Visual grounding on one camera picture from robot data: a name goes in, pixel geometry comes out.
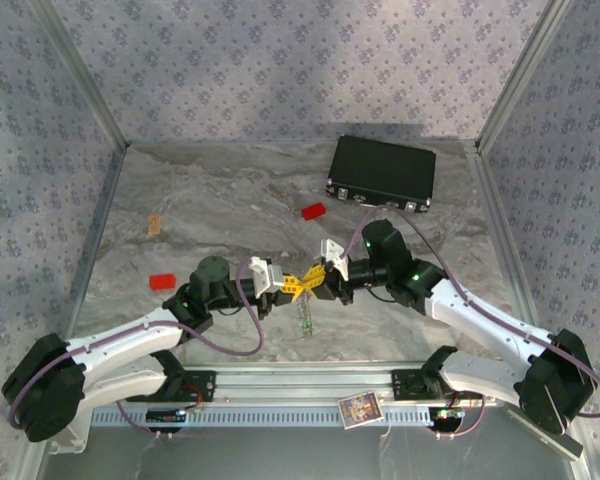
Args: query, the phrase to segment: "yellow object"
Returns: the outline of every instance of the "yellow object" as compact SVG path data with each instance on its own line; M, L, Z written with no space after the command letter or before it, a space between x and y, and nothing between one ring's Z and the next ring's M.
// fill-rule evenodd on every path
M313 289L322 285L324 276L324 267L322 265L314 265L307 273L305 273L304 277L302 277L302 281L294 275L285 275L284 285L280 287L280 291L282 293L293 295L292 302L295 302L304 291L309 292L315 297Z
M162 217L157 213L149 215L149 235L158 235L162 230Z

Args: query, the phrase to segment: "black box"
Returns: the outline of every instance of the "black box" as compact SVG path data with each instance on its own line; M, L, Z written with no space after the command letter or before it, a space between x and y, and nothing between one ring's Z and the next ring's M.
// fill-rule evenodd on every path
M345 135L338 140L327 193L366 205L426 212L435 169L436 154L428 150Z

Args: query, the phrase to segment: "marble surface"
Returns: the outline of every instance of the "marble surface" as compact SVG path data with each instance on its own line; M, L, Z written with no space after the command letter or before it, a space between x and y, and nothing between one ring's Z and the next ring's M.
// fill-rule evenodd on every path
M500 308L509 303L476 198L461 144L427 145L438 154L433 206L416 221L434 240L459 279ZM149 289L152 274L174 272L178 284L207 255L234 266L251 255L270 257L300 273L314 262L320 240L344 245L366 209L329 199L324 184L335 143L266 143L130 148L99 247L75 335L133 320L173 294ZM305 222L303 207L323 202L327 213ZM162 215L162 232L150 237L147 220ZM416 256L433 260L399 217L386 214ZM361 246L352 252L361 258ZM379 295L387 295L378 289ZM438 346L458 345L488 355L468 335L367 292L353 305L312 300L314 334L302 334L297 306L274 309L264 320L266 344L249 361L425 360ZM225 346L249 349L257 334L245 311L214 315L206 335ZM200 342L174 349L184 364L245 361Z

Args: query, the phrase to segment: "red block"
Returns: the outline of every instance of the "red block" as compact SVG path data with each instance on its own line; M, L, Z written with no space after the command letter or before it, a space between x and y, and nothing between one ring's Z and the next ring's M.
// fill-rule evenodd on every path
M176 288L176 276L173 273L164 275L151 275L149 277L149 287L151 290L167 290Z
M324 208L322 203L316 203L315 205L311 205L307 208L302 209L302 216L305 220L312 220L314 218L320 217L327 213L327 209Z

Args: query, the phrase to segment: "patterned wallpaper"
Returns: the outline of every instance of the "patterned wallpaper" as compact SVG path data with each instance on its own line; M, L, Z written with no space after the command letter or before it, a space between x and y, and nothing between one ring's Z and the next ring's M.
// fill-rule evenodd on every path
M545 326L600 372L600 0L574 3L488 159Z
M64 331L118 158L24 0L0 0L0 387ZM0 479L18 435L0 394Z
M476 138L547 0L54 0L130 143Z

